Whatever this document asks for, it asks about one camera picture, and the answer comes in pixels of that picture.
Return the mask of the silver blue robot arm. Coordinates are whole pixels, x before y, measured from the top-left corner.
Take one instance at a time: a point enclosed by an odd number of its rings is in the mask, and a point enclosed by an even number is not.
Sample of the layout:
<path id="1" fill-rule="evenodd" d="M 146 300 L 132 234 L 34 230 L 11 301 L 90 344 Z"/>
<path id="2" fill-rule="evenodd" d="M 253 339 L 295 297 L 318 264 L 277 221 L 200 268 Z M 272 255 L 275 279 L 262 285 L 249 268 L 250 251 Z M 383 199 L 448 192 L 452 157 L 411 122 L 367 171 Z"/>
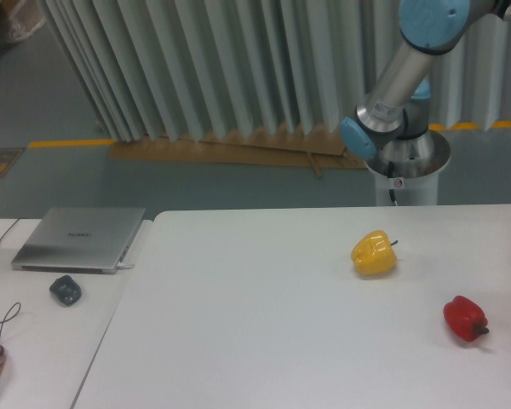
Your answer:
<path id="1" fill-rule="evenodd" d="M 402 1 L 402 42 L 372 91 L 357 104 L 339 135 L 353 154 L 370 159 L 411 125 L 405 106 L 436 59 L 452 51 L 466 30 L 488 14 L 511 22 L 511 1 Z"/>

